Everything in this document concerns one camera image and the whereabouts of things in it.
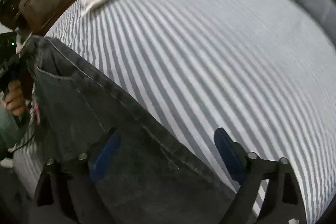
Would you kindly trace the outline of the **person's left hand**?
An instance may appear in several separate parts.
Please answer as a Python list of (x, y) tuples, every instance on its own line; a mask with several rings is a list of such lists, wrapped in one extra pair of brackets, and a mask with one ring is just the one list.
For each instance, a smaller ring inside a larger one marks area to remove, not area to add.
[(15, 117), (22, 116), (27, 110), (26, 100), (19, 80), (11, 81), (8, 84), (8, 92), (2, 98), (2, 105)]

